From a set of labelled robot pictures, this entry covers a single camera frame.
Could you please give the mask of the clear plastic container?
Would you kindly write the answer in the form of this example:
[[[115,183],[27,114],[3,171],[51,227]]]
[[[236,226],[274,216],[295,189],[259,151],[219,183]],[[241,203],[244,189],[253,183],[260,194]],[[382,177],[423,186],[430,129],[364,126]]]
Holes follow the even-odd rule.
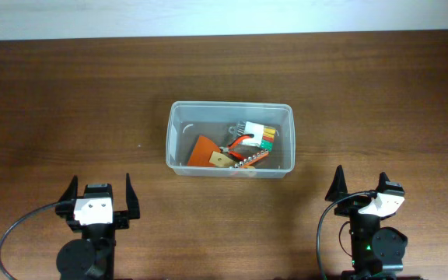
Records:
[[[218,146],[235,138],[239,122],[251,121],[276,130],[272,151],[252,170],[229,167],[188,166],[200,135]],[[170,109],[166,133],[166,164],[175,174],[203,177],[283,178],[293,171],[296,156],[295,123],[292,108],[281,103],[224,101],[177,101]]]

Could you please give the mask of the orange socket bit rail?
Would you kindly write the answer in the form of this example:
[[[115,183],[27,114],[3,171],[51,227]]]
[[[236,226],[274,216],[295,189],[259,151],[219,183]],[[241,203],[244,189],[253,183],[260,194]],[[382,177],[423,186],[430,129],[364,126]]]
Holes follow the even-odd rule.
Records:
[[[252,167],[255,163],[261,161],[269,155],[269,150],[264,149],[260,152],[254,153],[252,156],[243,158],[237,163],[234,163],[231,168],[233,169],[246,169]]]

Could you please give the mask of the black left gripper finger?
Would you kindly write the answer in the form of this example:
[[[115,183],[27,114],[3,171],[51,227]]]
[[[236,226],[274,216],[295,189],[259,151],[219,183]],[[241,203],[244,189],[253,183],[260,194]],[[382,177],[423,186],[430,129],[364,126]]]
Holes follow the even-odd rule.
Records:
[[[126,173],[126,205],[128,207],[129,219],[140,219],[140,208],[138,197],[131,184],[131,177],[129,173]]]
[[[73,203],[77,199],[79,180],[76,175],[73,176],[69,186],[63,195],[59,198],[59,202]]]

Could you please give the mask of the orange scraper wooden handle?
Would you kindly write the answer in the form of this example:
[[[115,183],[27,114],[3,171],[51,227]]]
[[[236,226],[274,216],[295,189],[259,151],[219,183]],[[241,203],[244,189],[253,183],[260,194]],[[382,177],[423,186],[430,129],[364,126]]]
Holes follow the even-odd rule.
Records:
[[[231,166],[234,163],[239,162],[239,160],[229,154],[221,153],[219,148],[220,147],[218,147],[212,140],[200,135],[191,152],[187,165],[193,167],[219,167],[232,169]]]

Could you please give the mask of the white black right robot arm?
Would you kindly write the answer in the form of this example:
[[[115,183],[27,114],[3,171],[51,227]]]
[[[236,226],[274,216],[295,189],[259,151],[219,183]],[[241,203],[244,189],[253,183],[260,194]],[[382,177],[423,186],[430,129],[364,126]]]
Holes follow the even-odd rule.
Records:
[[[317,263],[326,278],[320,258],[320,233],[329,211],[348,219],[352,270],[343,271],[342,279],[395,279],[403,270],[408,238],[393,227],[382,227],[381,222],[395,215],[404,203],[404,188],[392,182],[385,173],[379,175],[376,189],[350,194],[341,165],[325,196],[331,204],[324,210],[317,227]]]

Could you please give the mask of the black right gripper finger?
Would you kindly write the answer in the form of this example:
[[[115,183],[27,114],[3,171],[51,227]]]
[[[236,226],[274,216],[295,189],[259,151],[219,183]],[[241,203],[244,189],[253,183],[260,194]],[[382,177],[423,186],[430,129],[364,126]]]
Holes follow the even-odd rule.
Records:
[[[390,180],[385,172],[380,173],[376,191],[378,193],[386,193],[390,189],[390,185],[388,184],[389,181]]]
[[[338,165],[335,170],[334,179],[330,185],[330,188],[324,200],[335,202],[347,196],[348,196],[348,188],[345,182],[344,171],[342,165]]]

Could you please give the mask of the red handled pliers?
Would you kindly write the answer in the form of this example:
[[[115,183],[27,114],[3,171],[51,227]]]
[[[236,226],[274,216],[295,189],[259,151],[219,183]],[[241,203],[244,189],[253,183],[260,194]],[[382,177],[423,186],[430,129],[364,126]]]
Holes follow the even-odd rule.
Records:
[[[244,160],[244,159],[245,159],[245,156],[239,154],[238,152],[234,152],[233,150],[234,150],[238,145],[240,145],[240,144],[243,142],[243,140],[245,140],[245,139],[249,139],[249,138],[253,138],[253,137],[254,137],[254,134],[245,134],[245,135],[241,135],[240,137],[236,138],[236,139],[235,139],[232,143],[230,143],[229,145],[227,145],[227,146],[221,146],[221,147],[219,148],[219,149],[220,149],[220,152],[221,152],[221,153],[224,153],[224,154],[229,154],[229,155],[231,155],[232,157],[238,159],[239,161]]]

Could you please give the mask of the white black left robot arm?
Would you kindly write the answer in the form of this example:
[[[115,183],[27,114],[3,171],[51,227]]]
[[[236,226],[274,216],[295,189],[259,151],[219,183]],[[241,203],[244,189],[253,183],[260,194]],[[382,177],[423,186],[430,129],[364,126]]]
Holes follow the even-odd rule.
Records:
[[[140,218],[138,197],[126,175],[124,211],[114,210],[111,184],[87,184],[78,195],[78,177],[73,177],[55,206],[79,239],[67,242],[58,252],[57,270],[61,279],[110,280],[114,277],[116,232],[128,229],[130,221]]]

